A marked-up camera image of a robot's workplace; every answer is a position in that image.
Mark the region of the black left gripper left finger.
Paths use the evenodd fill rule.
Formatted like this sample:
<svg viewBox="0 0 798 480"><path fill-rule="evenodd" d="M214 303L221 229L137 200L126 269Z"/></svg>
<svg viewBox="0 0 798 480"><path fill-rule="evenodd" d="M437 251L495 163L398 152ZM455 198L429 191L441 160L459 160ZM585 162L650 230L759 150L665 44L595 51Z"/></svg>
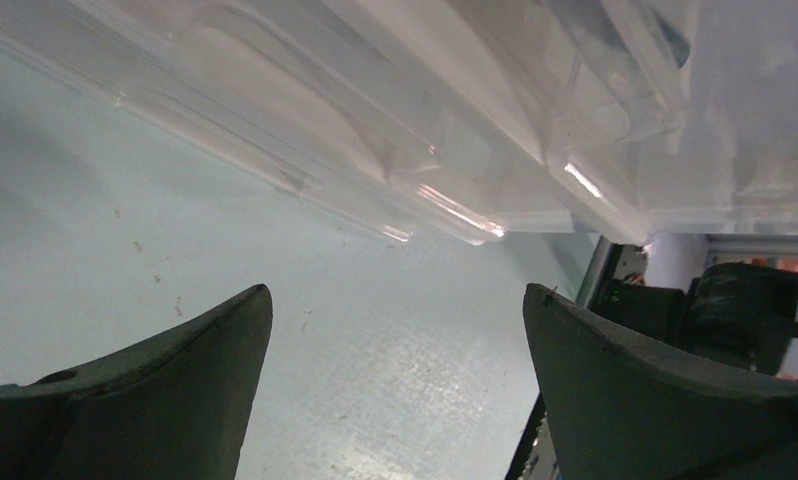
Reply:
<svg viewBox="0 0 798 480"><path fill-rule="evenodd" d="M232 479L272 297L198 317L29 385L0 385L0 479Z"/></svg>

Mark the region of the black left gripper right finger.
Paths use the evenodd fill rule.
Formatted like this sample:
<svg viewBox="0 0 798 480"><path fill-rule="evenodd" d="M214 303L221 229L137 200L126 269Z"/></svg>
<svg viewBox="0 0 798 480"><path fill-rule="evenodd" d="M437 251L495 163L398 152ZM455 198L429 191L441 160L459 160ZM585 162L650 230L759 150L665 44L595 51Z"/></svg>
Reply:
<svg viewBox="0 0 798 480"><path fill-rule="evenodd" d="M567 479L798 479L798 382L684 352L541 284L523 318Z"/></svg>

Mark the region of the clear acrylic drawer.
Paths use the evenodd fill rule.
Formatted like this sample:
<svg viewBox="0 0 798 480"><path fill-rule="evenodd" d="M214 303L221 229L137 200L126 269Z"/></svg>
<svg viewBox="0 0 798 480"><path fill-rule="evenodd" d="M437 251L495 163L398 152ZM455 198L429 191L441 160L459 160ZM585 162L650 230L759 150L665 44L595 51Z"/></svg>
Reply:
<svg viewBox="0 0 798 480"><path fill-rule="evenodd" d="M506 235L473 132L317 1L0 1L0 45L395 241Z"/></svg>

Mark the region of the white plastic drawer organizer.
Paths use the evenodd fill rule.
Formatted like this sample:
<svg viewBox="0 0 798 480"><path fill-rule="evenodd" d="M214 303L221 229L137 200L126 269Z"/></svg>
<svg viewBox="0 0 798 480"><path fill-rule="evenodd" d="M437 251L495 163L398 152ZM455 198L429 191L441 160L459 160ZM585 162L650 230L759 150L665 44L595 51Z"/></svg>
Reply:
<svg viewBox="0 0 798 480"><path fill-rule="evenodd" d="M397 187L471 244L798 235L798 1L332 1L468 125Z"/></svg>

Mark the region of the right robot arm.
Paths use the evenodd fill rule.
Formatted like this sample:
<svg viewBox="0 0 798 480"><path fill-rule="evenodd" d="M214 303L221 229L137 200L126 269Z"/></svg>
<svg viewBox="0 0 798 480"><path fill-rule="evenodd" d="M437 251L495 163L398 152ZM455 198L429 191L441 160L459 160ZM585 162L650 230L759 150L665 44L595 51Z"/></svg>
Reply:
<svg viewBox="0 0 798 480"><path fill-rule="evenodd" d="M648 285L648 264L646 247L611 245L588 310L715 362L780 373L798 340L798 272L764 263L718 263L681 289Z"/></svg>

